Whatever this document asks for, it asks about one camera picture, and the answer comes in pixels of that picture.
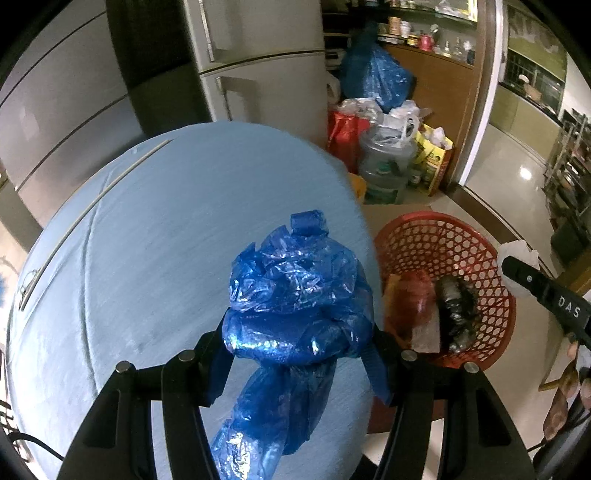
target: light blue fabric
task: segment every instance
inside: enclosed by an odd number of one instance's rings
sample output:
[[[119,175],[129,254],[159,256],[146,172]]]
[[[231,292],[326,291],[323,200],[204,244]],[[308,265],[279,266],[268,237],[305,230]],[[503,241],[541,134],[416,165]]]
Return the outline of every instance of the light blue fabric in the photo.
[[[98,391],[123,359],[162,364],[212,330],[228,306],[232,260],[290,215],[323,210],[380,291],[371,238],[345,169],[317,147],[261,125],[185,127],[127,151],[56,213],[25,263],[41,267],[86,206],[140,156],[86,216],[9,323],[8,385],[23,432],[65,454]],[[374,296],[381,319],[380,295]],[[211,440],[256,363],[236,359],[223,395],[202,416]],[[310,441],[282,457],[275,480],[348,479],[361,456],[372,393],[360,359],[338,360],[326,411]],[[170,478],[162,414],[153,403],[158,478]],[[31,446],[50,479],[60,462]]]

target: metal bolt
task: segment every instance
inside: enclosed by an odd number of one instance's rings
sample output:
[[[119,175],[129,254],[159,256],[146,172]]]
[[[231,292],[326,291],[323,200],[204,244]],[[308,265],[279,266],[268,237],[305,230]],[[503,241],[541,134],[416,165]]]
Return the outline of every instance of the metal bolt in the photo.
[[[122,360],[117,365],[115,365],[115,371],[119,374],[123,374],[127,372],[131,368],[131,364],[127,360]]]
[[[195,350],[183,350],[179,353],[178,359],[181,362],[191,362],[195,358]]]
[[[478,365],[476,365],[474,362],[466,362],[464,364],[464,369],[469,374],[477,374],[478,371],[480,370],[480,368],[478,368]]]
[[[414,350],[403,350],[400,356],[402,357],[402,360],[406,360],[407,362],[414,362],[418,358],[418,355]]]

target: refrigerator handle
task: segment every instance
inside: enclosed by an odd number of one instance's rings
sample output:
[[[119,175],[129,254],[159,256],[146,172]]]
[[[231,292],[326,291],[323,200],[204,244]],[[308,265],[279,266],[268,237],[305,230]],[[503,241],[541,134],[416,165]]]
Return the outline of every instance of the refrigerator handle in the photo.
[[[213,45],[212,33],[209,29],[209,20],[207,19],[207,12],[205,10],[205,0],[199,0],[199,12],[201,13],[201,22],[205,30],[205,39],[207,41],[207,53],[209,54],[209,61],[216,61],[215,46]]]
[[[232,111],[230,110],[230,104],[228,103],[228,94],[226,92],[226,88],[224,87],[223,79],[224,79],[224,77],[216,77],[217,89],[222,94],[223,105],[226,110],[226,115],[228,116],[228,120],[232,121]]]

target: red laundry basket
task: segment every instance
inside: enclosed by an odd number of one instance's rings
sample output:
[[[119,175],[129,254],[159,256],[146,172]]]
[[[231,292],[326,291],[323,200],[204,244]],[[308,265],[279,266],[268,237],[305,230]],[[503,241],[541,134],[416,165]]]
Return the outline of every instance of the red laundry basket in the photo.
[[[458,368],[467,361],[487,369],[509,344],[515,299],[501,283],[496,249],[481,234],[445,213],[413,212],[392,220],[375,238],[382,283],[391,274],[426,270],[432,280],[460,275],[478,291],[482,323],[476,343],[463,353],[432,355],[437,365]]]

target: crumpled blue plastic bag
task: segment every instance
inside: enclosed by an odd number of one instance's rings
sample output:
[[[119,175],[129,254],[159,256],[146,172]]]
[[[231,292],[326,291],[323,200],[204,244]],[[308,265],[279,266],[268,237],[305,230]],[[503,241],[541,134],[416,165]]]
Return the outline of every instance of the crumpled blue plastic bag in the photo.
[[[373,297],[354,253],[328,237],[320,210],[291,216],[232,264],[222,336],[259,362],[211,450],[222,479],[270,480],[320,421],[339,357],[372,337]]]
[[[408,98],[413,74],[380,47],[376,38],[374,25],[359,35],[343,59],[340,85],[346,98],[373,98],[388,113]]]

